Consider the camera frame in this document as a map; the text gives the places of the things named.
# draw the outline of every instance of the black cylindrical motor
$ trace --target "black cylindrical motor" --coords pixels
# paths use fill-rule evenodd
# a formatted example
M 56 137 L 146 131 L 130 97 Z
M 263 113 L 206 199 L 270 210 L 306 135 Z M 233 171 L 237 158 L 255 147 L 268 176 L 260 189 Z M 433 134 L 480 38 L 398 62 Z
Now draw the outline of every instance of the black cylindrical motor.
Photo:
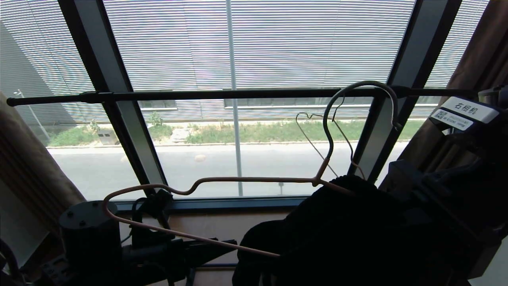
M 66 258 L 71 267 L 94 268 L 121 260 L 118 221 L 103 213 L 102 201 L 83 202 L 68 208 L 59 219 Z M 116 205 L 108 203 L 116 214 Z

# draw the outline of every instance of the qr code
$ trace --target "qr code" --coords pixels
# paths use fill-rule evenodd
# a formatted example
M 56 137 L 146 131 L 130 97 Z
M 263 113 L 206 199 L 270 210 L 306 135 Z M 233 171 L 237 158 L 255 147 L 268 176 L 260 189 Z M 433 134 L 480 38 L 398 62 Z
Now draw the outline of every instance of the qr code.
M 443 117 L 445 117 L 445 115 L 448 114 L 448 112 L 446 111 L 443 111 L 443 110 L 440 110 L 437 112 L 437 114 L 435 115 L 435 117 L 437 119 L 443 119 Z

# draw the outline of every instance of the curtain fold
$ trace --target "curtain fold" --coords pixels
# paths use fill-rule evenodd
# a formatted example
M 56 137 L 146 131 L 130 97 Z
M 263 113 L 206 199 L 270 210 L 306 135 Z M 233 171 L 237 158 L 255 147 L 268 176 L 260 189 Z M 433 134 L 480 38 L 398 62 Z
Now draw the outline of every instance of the curtain fold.
M 59 216 L 85 198 L 1 92 L 0 122 L 0 179 L 59 236 Z
M 508 83 L 508 1 L 490 1 L 457 66 L 449 89 L 486 90 Z M 473 162 L 472 153 L 446 143 L 427 120 L 399 157 L 424 173 Z

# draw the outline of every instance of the grass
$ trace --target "grass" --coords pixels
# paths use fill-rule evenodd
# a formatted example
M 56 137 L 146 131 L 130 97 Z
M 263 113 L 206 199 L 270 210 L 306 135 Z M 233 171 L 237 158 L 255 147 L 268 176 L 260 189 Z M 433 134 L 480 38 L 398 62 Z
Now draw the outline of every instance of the grass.
M 399 139 L 411 139 L 423 121 L 408 121 Z M 339 122 L 340 128 L 349 140 L 358 140 L 365 121 Z M 300 123 L 305 134 L 313 140 L 327 140 L 321 121 L 306 121 Z M 328 124 L 334 140 L 344 140 L 342 134 L 333 123 Z M 231 143 L 235 141 L 233 125 L 193 125 L 193 132 L 187 137 L 187 143 Z M 242 124 L 240 125 L 240 139 L 242 142 L 286 142 L 306 141 L 304 135 L 294 121 L 272 124 Z
M 51 134 L 48 146 L 79 146 L 97 141 L 97 135 L 87 127 L 76 127 Z
M 171 137 L 173 134 L 173 127 L 169 125 L 157 125 L 148 128 L 148 133 L 152 137 L 152 140 L 163 140 Z

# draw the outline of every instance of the curb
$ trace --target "curb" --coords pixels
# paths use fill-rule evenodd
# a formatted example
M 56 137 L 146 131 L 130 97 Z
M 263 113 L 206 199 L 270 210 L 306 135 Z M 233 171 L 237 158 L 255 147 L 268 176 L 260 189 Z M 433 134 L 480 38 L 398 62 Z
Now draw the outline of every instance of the curb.
M 398 142 L 409 142 L 410 139 L 399 140 Z M 346 143 L 345 140 L 333 141 L 334 143 Z M 350 140 L 351 143 L 357 143 L 358 140 Z M 313 141 L 313 144 L 323 144 L 328 143 L 328 141 Z M 292 145 L 292 144 L 309 144 L 307 141 L 282 141 L 282 142 L 243 142 L 240 145 Z M 192 146 L 234 146 L 234 142 L 230 143 L 202 143 L 202 144 L 190 144 L 190 143 L 172 143 L 172 144 L 161 144 L 154 145 L 157 147 L 192 147 Z M 46 149 L 54 150 L 54 149 L 104 149 L 104 148 L 122 148 L 122 145 L 99 145 L 99 146 L 54 146 L 54 147 L 46 147 Z

